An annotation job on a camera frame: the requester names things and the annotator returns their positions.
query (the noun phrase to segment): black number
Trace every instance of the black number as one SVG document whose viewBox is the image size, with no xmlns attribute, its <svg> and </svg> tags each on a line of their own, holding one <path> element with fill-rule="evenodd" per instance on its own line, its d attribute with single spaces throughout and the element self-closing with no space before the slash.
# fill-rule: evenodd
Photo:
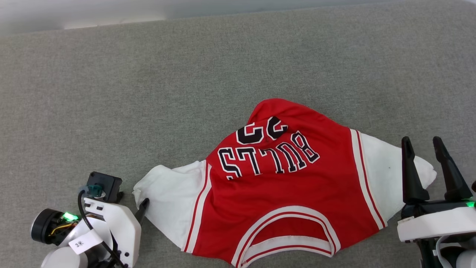
<svg viewBox="0 0 476 268">
<path fill-rule="evenodd" d="M 237 165 L 228 164 L 226 155 L 230 158 L 230 160 L 235 160 L 235 155 L 233 154 L 233 149 L 231 147 L 220 148 L 218 150 L 218 157 L 220 158 L 221 167 L 224 171 L 228 173 L 234 173 L 237 178 L 241 177 L 241 171 Z M 227 176 L 228 180 L 232 180 L 233 176 Z"/>
<path fill-rule="evenodd" d="M 263 149 L 263 150 L 260 150 L 259 151 L 261 156 L 266 156 L 268 155 L 268 152 L 271 152 L 271 155 L 273 156 L 273 160 L 274 160 L 274 166 L 276 167 L 276 173 L 284 173 L 284 170 L 282 169 L 281 167 L 281 161 L 279 160 L 279 157 L 278 157 L 278 154 L 276 153 L 276 151 L 274 149 Z"/>
<path fill-rule="evenodd" d="M 253 132 L 247 133 L 249 127 L 254 126 L 255 123 L 246 125 L 237 130 L 237 142 L 240 144 L 257 144 L 263 140 L 263 127 L 253 127 Z"/>
<path fill-rule="evenodd" d="M 295 172 L 295 171 L 297 171 L 297 169 L 296 169 L 296 163 L 294 163 L 293 157 L 286 150 L 286 148 L 288 150 L 290 150 L 294 154 L 294 156 L 296 157 L 296 159 L 298 161 L 299 169 L 302 169 L 302 168 L 306 167 L 306 162 L 304 162 L 304 160 L 302 160 L 299 153 L 293 148 L 293 146 L 291 144 L 283 142 L 283 143 L 280 143 L 278 146 L 276 146 L 276 148 L 278 150 L 282 151 L 284 156 L 286 157 L 286 160 L 287 160 L 288 165 L 289 165 L 289 172 Z"/>
<path fill-rule="evenodd" d="M 288 130 L 288 126 L 287 125 L 282 125 L 281 126 L 281 129 L 279 130 L 276 130 L 276 126 L 279 125 L 279 123 L 281 123 L 281 120 L 275 116 L 273 117 L 270 117 L 268 119 L 268 125 L 266 127 L 266 133 L 268 134 L 268 136 L 273 139 L 273 141 L 277 140 L 282 134 L 284 134 L 284 132 L 286 132 Z"/>
<path fill-rule="evenodd" d="M 301 149 L 304 155 L 306 155 L 306 158 L 309 160 L 309 162 L 314 163 L 319 159 L 319 154 L 309 146 L 306 137 L 301 134 L 301 132 L 297 131 L 296 133 L 292 134 L 291 140 L 293 141 L 294 145 Z"/>
<path fill-rule="evenodd" d="M 249 156 L 249 159 L 251 161 L 251 164 L 253 166 L 253 171 L 255 172 L 255 175 L 261 174 L 259 172 L 259 166 L 258 162 L 256 161 L 256 150 L 253 147 L 242 147 L 242 148 L 237 148 L 237 154 L 238 154 L 238 159 L 241 161 L 246 160 L 245 155 Z"/>
</svg>

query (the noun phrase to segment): black mount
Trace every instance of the black mount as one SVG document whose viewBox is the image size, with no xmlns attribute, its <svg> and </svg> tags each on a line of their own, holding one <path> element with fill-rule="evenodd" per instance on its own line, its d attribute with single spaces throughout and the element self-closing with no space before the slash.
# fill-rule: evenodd
<svg viewBox="0 0 476 268">
<path fill-rule="evenodd" d="M 449 155 L 440 137 L 433 138 L 433 147 L 435 148 L 436 159 L 443 169 L 446 193 L 444 200 L 428 201 L 430 196 L 421 185 L 420 177 L 418 176 L 413 161 L 415 158 L 415 152 L 413 151 L 410 138 L 404 137 L 402 139 L 402 183 L 403 202 L 405 203 L 401 213 L 402 219 L 411 216 L 419 217 L 425 214 L 441 212 L 457 207 L 465 207 L 467 206 L 467 199 L 473 197 L 473 194 L 469 190 L 468 185 L 459 172 L 453 158 Z M 476 189 L 476 182 L 473 183 L 473 188 Z M 435 237 L 418 239 L 415 242 L 420 248 L 422 268 L 442 267 L 438 257 L 433 255 L 433 250 L 436 248 Z"/>
<path fill-rule="evenodd" d="M 118 177 L 99 172 L 91 172 L 86 184 L 90 186 L 99 185 L 102 187 L 105 196 L 102 198 L 96 198 L 96 200 L 101 202 L 117 204 L 124 196 L 124 193 L 119 191 L 122 179 Z"/>
</svg>

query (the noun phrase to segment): label sticker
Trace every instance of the label sticker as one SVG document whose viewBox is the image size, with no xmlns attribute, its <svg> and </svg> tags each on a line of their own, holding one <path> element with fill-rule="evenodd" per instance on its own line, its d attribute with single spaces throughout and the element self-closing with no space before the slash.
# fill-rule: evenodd
<svg viewBox="0 0 476 268">
<path fill-rule="evenodd" d="M 96 233 L 94 229 L 86 234 L 70 241 L 68 244 L 76 254 L 81 254 L 84 251 L 98 245 L 102 242 L 102 238 Z"/>
</svg>

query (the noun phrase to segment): gray carpet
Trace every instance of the gray carpet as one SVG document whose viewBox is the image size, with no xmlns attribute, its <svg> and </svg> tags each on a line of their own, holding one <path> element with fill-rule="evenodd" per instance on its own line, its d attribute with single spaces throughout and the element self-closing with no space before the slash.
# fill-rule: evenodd
<svg viewBox="0 0 476 268">
<path fill-rule="evenodd" d="M 40 266 L 53 246 L 30 239 L 32 220 L 77 212 L 89 172 L 121 177 L 135 210 L 129 193 L 149 169 L 205 158 L 271 97 L 394 145 L 409 135 L 441 174 L 439 135 L 472 183 L 476 6 L 410 0 L 0 39 L 1 266 Z M 429 190 L 443 196 L 440 176 Z M 294 251 L 251 267 L 419 267 L 396 221 L 333 258 Z M 137 268 L 229 266 L 181 253 L 148 221 L 143 233 Z"/>
</svg>

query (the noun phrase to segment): basketball jersey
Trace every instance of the basketball jersey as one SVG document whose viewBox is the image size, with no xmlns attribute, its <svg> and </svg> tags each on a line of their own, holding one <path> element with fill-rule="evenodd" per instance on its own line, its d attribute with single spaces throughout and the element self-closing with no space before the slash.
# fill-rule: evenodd
<svg viewBox="0 0 476 268">
<path fill-rule="evenodd" d="M 237 268 L 286 250 L 328 257 L 403 206 L 399 148 L 303 105 L 270 99 L 203 161 L 154 167 L 134 187 L 182 251 Z M 423 187 L 436 177 L 415 158 Z"/>
</svg>

